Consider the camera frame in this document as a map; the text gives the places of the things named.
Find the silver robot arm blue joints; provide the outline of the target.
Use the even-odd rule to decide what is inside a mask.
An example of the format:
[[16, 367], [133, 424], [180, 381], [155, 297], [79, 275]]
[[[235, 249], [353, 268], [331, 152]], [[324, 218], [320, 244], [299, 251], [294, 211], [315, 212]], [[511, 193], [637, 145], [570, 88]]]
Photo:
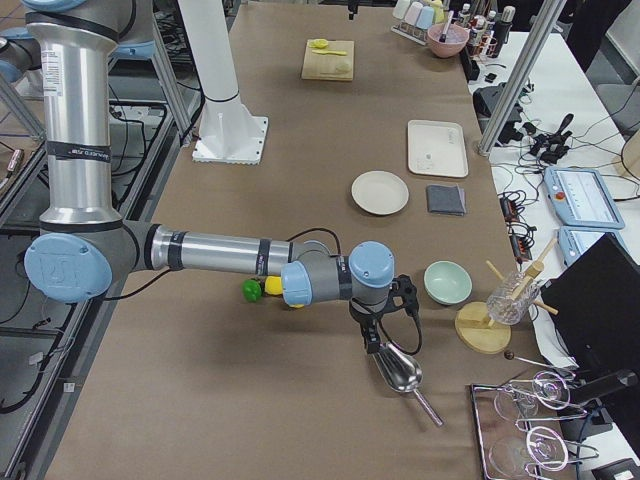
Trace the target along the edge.
[[384, 244], [350, 254], [292, 243], [178, 231], [130, 221], [112, 202], [109, 68], [120, 46], [153, 40], [148, 1], [28, 1], [25, 23], [40, 47], [49, 206], [27, 248], [25, 272], [45, 296], [64, 303], [101, 297], [142, 270], [184, 269], [279, 276], [290, 305], [372, 300], [395, 276]]

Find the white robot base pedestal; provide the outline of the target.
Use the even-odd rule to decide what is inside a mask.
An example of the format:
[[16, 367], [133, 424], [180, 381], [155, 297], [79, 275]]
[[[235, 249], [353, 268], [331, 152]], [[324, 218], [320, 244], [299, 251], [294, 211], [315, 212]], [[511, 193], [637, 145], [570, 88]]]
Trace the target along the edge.
[[252, 115], [241, 100], [222, 3], [178, 5], [205, 100], [193, 160], [259, 164], [268, 119]]

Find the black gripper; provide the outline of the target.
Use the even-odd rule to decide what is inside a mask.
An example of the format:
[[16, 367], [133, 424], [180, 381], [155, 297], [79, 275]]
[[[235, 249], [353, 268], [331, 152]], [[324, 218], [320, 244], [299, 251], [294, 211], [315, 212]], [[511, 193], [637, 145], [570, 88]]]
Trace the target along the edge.
[[384, 329], [382, 319], [386, 314], [404, 310], [418, 328], [418, 299], [417, 288], [408, 275], [401, 274], [391, 281], [391, 284], [376, 294], [372, 300], [353, 297], [349, 301], [349, 313], [359, 325], [360, 333], [367, 354], [375, 354], [380, 350], [382, 339], [378, 328], [384, 336], [392, 341]]

